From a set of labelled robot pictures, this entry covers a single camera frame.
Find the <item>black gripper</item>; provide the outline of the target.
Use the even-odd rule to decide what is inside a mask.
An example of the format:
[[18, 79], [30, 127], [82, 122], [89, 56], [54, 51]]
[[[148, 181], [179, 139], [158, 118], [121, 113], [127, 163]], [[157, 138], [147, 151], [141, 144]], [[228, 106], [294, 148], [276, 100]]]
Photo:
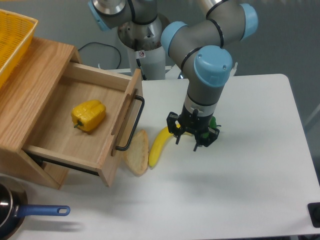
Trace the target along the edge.
[[170, 134], [176, 138], [175, 144], [178, 145], [183, 134], [182, 129], [185, 132], [194, 135], [196, 144], [193, 148], [195, 152], [198, 147], [208, 147], [215, 142], [220, 134], [218, 128], [209, 127], [209, 123], [213, 113], [207, 114], [200, 111], [199, 107], [189, 108], [183, 106], [180, 115], [174, 112], [170, 112], [166, 118], [167, 128]]

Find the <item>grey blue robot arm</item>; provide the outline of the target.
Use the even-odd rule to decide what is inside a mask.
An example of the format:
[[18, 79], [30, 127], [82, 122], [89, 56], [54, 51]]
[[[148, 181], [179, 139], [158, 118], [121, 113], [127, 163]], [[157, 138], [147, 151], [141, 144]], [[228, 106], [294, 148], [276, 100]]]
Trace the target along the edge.
[[168, 131], [177, 139], [184, 133], [197, 147], [208, 147], [220, 131], [210, 126], [222, 90], [230, 77], [233, 60], [225, 46], [254, 34], [256, 10], [235, 0], [201, 0], [205, 20], [194, 26], [168, 22], [155, 0], [91, 0], [88, 7], [102, 31], [117, 29], [127, 48], [132, 71], [144, 80], [165, 75], [170, 57], [188, 81], [182, 112], [169, 113]]

